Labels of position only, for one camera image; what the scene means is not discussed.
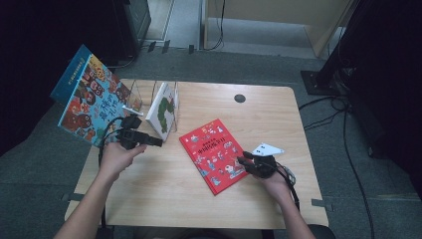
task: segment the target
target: gray carpet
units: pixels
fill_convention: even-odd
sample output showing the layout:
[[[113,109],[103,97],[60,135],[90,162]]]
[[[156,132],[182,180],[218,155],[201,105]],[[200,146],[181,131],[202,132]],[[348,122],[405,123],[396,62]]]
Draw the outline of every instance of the gray carpet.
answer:
[[[319,60],[274,56],[195,52],[160,48],[141,52],[139,58],[116,73],[121,78],[210,83],[287,86],[298,105],[308,96],[300,70],[318,71]],[[64,222],[67,202],[90,146],[57,127],[63,111],[54,105],[31,136],[0,158],[0,238],[51,238]],[[301,111],[307,125],[334,113],[329,101]],[[345,154],[343,114],[331,124],[307,130],[329,227],[337,238],[370,238],[368,217],[355,176]],[[349,152],[365,189],[376,238],[420,238],[422,203],[408,175],[388,159],[367,156],[366,143],[353,115],[348,115]],[[130,238],[132,228],[116,227],[114,238]],[[276,238],[286,238],[284,230]]]

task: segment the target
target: white object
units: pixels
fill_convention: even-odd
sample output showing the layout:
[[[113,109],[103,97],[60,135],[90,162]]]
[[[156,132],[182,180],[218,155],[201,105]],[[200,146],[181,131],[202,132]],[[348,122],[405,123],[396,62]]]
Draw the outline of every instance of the white object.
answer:
[[[256,156],[269,156],[283,152],[285,151],[281,148],[277,148],[266,143],[261,143],[257,148],[255,148],[254,151],[252,151],[252,154]]]
[[[174,122],[175,100],[174,91],[168,83],[162,83],[145,118],[164,141]]]
[[[125,106],[125,105],[123,105],[122,108],[125,109],[125,110],[127,110],[127,111],[129,111],[129,112],[131,112],[131,113],[137,114],[140,117],[143,117],[143,112],[137,112],[136,110],[134,110],[132,108],[129,108],[129,107]]]

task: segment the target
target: book cover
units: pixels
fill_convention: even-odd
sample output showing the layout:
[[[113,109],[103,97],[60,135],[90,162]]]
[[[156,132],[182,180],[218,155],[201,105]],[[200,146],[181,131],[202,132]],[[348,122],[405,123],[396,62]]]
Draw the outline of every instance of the book cover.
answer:
[[[179,138],[214,195],[248,173],[237,157],[243,149],[219,119]]]
[[[90,50],[82,45],[51,93],[56,102],[66,105],[59,127],[99,146],[110,121],[140,111],[141,100]]]
[[[174,122],[176,99],[175,91],[170,88],[168,83],[162,83],[145,117],[164,141]]]

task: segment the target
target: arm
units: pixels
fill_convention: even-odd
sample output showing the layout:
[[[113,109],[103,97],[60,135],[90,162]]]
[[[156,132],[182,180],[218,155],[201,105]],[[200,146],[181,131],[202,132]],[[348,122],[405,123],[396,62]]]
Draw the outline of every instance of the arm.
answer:
[[[279,167],[281,172],[285,172],[282,167]],[[283,217],[285,219],[286,229],[289,238],[315,238],[311,229],[308,227],[301,213],[295,205],[288,185],[281,175],[274,173],[268,179],[259,179],[267,189],[267,191],[274,197],[280,205]]]
[[[106,146],[97,177],[55,238],[95,238],[112,184],[132,164],[133,158],[145,149],[146,145],[140,145],[126,150],[117,142]]]

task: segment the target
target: hand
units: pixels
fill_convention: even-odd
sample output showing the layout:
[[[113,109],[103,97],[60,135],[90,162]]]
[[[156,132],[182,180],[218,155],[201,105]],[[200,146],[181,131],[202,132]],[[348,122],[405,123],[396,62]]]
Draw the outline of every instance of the hand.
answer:
[[[278,167],[278,170],[286,176],[286,172],[282,167]],[[285,179],[278,173],[275,172],[270,178],[260,178],[256,177],[259,181],[264,184],[264,187],[267,189],[268,193],[273,196],[277,201],[279,200],[293,200],[291,191],[286,183]]]
[[[144,152],[146,144],[126,150],[118,142],[111,142],[104,148],[99,176],[116,181],[120,173],[133,163],[133,158]]]

